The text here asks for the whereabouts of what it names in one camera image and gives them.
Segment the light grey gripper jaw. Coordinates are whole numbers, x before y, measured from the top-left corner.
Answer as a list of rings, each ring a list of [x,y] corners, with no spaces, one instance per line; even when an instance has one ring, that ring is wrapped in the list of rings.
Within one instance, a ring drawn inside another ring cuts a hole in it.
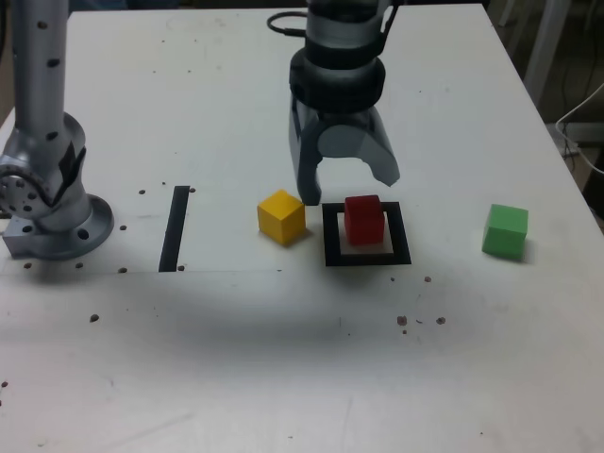
[[[319,137],[324,158],[360,159],[374,179],[392,187],[400,178],[398,164],[376,108],[345,115],[328,126]]]

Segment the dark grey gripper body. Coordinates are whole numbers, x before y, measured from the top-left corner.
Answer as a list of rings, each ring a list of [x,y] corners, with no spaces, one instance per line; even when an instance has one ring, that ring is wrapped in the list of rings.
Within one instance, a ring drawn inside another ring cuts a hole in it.
[[[310,125],[337,126],[348,125],[372,130],[377,114],[375,108],[365,109],[354,113],[325,113],[305,105],[300,106],[300,125],[306,128]]]

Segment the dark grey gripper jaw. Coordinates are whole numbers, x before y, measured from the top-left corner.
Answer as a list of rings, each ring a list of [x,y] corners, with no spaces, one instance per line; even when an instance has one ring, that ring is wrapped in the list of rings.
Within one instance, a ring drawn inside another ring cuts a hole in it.
[[[303,204],[317,206],[321,200],[321,188],[317,168],[323,159],[319,151],[319,138],[326,130],[315,109],[298,100],[292,100],[289,111],[289,145],[294,166],[298,194]]]

